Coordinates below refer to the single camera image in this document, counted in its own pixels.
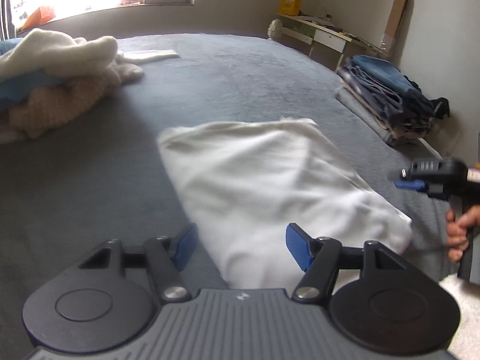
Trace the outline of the person's right hand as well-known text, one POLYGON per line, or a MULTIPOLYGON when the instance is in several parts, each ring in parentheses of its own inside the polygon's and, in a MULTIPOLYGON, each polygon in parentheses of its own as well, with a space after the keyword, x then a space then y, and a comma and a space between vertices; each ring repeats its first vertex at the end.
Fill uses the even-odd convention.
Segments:
POLYGON ((469 246, 467 230, 479 226, 480 206, 471 206, 458 219, 453 210, 449 210, 446 213, 446 221, 448 259, 453 263, 458 263, 469 246))

